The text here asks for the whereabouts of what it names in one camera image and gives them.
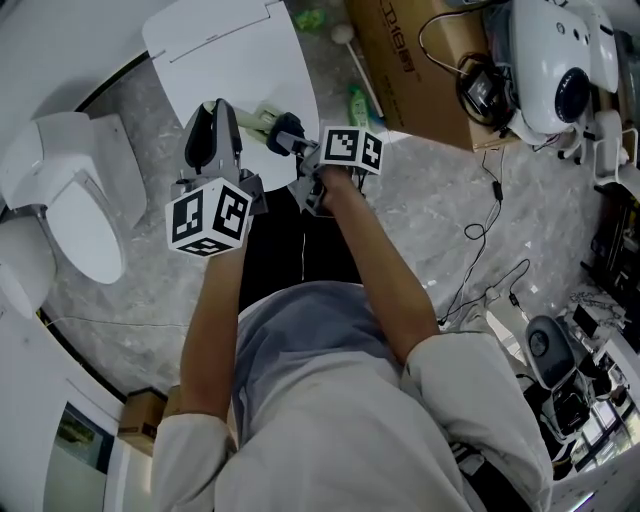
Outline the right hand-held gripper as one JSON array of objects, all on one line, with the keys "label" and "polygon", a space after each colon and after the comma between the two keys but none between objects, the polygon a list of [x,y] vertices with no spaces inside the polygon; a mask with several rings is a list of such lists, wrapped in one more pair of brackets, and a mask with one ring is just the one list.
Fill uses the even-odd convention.
[{"label": "right hand-held gripper", "polygon": [[369,175],[379,175],[383,162],[383,141],[365,128],[328,127],[320,143],[291,134],[277,137],[272,151],[297,158],[297,179],[289,185],[301,210],[314,216],[330,216],[323,201],[326,187],[322,174],[328,166],[340,167],[359,191]]}]

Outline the dark blue cloth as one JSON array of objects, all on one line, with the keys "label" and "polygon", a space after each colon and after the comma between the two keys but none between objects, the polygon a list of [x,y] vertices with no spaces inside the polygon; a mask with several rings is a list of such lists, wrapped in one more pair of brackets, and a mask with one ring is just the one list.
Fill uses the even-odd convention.
[{"label": "dark blue cloth", "polygon": [[276,118],[267,136],[266,145],[272,151],[274,151],[278,146],[277,136],[281,132],[285,132],[300,138],[303,138],[305,134],[305,130],[302,127],[301,121],[296,115],[292,114],[291,112],[281,114]]}]

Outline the pale green scrub brush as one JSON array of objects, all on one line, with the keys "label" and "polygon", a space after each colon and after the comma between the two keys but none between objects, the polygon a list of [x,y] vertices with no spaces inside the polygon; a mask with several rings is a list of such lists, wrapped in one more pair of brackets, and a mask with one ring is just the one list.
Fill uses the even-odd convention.
[{"label": "pale green scrub brush", "polygon": [[[236,107],[233,104],[231,105],[233,106],[236,113],[236,119],[239,126],[241,140],[242,140],[241,130],[244,129],[248,133],[250,138],[253,138],[259,144],[264,145],[270,151],[272,151],[266,145],[267,136],[276,118],[286,112],[281,112],[277,110],[275,107],[266,105],[266,106],[263,106],[262,109],[258,110],[257,112],[251,113],[240,107]],[[290,134],[281,132],[278,134],[277,137],[290,137]]]}]

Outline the person's right forearm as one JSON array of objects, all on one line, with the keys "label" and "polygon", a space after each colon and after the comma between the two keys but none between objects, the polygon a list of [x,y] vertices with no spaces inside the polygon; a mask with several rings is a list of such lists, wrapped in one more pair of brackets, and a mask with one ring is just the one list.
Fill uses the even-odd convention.
[{"label": "person's right forearm", "polygon": [[327,167],[322,181],[323,205],[336,220],[391,351],[405,364],[418,344],[440,333],[429,295],[348,173]]}]

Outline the person's left forearm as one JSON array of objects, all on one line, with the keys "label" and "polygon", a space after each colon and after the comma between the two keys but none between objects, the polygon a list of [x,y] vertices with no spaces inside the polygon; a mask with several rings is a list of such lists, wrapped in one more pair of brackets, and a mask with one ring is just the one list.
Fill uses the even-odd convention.
[{"label": "person's left forearm", "polygon": [[245,250],[209,260],[180,361],[180,407],[226,420],[234,379]]}]

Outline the white flat-lid smart toilet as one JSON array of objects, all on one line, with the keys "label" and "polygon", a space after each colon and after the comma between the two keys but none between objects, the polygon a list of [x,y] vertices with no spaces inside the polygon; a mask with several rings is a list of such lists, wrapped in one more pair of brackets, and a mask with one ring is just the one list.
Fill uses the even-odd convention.
[{"label": "white flat-lid smart toilet", "polygon": [[150,17],[142,36],[182,125],[223,98],[251,114],[273,107],[319,136],[316,98],[283,0],[177,0]]}]

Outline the white toilet with tank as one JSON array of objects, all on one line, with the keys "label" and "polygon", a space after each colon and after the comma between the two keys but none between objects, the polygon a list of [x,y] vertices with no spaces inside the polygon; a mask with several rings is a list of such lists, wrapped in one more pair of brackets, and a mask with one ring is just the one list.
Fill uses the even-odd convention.
[{"label": "white toilet with tank", "polygon": [[7,206],[41,206],[66,258],[110,285],[126,270],[126,245],[147,208],[138,162],[121,117],[61,112],[27,123],[0,162]]}]

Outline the green cleaner bottle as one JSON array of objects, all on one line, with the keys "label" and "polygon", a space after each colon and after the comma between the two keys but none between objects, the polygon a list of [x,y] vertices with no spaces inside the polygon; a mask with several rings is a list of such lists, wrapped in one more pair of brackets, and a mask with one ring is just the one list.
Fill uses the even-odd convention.
[{"label": "green cleaner bottle", "polygon": [[370,128],[369,107],[366,94],[357,85],[349,86],[350,125],[358,128]]}]

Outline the crumpled green bag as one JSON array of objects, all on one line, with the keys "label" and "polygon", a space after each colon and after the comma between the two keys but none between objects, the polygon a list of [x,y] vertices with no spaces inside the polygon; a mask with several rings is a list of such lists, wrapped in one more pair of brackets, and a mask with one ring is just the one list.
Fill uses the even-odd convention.
[{"label": "crumpled green bag", "polygon": [[293,20],[299,31],[312,32],[323,27],[326,21],[326,12],[321,8],[309,9],[297,13]]}]

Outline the black square device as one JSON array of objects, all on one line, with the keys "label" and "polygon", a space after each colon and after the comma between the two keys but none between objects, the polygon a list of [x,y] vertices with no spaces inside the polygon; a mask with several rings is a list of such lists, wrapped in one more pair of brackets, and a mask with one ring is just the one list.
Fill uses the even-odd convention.
[{"label": "black square device", "polygon": [[463,95],[478,109],[488,108],[494,97],[492,78],[481,67],[475,67],[462,82]]}]

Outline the white dome robot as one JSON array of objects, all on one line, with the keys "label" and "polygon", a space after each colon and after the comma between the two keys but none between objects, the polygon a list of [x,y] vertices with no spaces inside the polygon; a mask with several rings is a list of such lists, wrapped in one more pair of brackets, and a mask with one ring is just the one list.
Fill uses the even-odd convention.
[{"label": "white dome robot", "polygon": [[591,87],[619,87],[614,29],[598,0],[512,0],[511,68],[518,107],[509,129],[530,145],[574,125]]}]

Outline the person's white grey shirt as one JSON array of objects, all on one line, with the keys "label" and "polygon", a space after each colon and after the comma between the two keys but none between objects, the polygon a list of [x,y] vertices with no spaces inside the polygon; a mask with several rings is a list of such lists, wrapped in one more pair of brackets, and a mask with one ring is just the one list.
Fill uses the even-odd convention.
[{"label": "person's white grey shirt", "polygon": [[549,454],[494,336],[440,334],[399,364],[364,289],[324,281],[250,307],[238,344],[236,428],[161,422],[153,512],[476,512],[455,443],[491,467],[496,512],[508,490],[547,512]]}]

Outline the cardboard box with dark label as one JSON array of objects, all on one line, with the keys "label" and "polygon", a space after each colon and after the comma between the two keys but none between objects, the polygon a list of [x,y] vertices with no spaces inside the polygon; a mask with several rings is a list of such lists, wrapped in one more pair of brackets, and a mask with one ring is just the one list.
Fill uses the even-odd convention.
[{"label": "cardboard box with dark label", "polygon": [[167,397],[153,388],[130,393],[120,417],[118,438],[152,457],[157,428],[166,404]]}]

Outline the landscape picture panel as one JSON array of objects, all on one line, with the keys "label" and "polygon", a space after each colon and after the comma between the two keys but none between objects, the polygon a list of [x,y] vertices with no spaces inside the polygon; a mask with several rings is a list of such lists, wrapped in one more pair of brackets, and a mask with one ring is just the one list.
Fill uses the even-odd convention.
[{"label": "landscape picture panel", "polygon": [[55,445],[100,473],[108,473],[114,436],[86,417],[71,403],[66,404],[62,413]]}]

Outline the white robot frame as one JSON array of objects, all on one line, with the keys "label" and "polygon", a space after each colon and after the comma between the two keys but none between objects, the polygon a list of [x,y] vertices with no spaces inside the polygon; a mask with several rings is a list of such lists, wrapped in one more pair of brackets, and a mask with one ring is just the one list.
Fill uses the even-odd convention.
[{"label": "white robot frame", "polygon": [[575,137],[568,147],[558,151],[558,158],[572,159],[578,166],[588,165],[597,185],[621,185],[640,201],[638,130],[624,129],[619,112],[612,109],[592,116],[583,114],[572,128]]}]

